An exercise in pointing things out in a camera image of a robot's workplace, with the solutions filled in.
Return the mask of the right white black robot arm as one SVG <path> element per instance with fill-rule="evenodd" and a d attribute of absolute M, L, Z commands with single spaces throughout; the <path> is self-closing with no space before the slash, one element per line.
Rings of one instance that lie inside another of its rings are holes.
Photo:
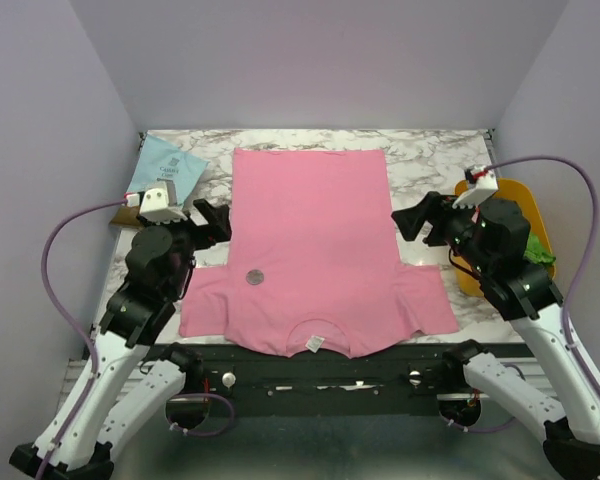
<path fill-rule="evenodd" d="M 455 200 L 429 192 L 391 217 L 406 241 L 430 224 L 425 244 L 447 246 L 471 267 L 484 298 L 523 339 L 555 394 L 542 393 L 475 340 L 444 353 L 440 384 L 487 394 L 539 441 L 562 478 L 599 478 L 600 374 L 578 344 L 547 270 L 524 256 L 528 220 L 511 200 L 492 198 L 473 208 L 456 208 Z"/>

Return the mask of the pink t-shirt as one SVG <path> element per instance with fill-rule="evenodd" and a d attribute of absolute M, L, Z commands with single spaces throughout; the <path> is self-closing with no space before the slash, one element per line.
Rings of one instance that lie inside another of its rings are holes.
<path fill-rule="evenodd" d="M 401 260 L 391 213 L 379 150 L 236 150 L 228 259 L 194 273 L 180 335 L 355 358 L 455 332 L 439 269 Z"/>

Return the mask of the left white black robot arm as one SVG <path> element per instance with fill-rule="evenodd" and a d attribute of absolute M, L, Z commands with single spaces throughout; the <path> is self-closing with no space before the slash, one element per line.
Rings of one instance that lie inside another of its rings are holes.
<path fill-rule="evenodd" d="M 166 402 L 194 393 L 201 361 L 169 345 L 131 391 L 122 391 L 184 298 L 195 254 L 231 238 L 230 208 L 194 202 L 205 222 L 150 193 L 131 194 L 141 230 L 125 257 L 127 274 L 110 297 L 89 359 L 54 419 L 33 442 L 17 446 L 12 467 L 33 479 L 108 479 L 127 443 Z"/>

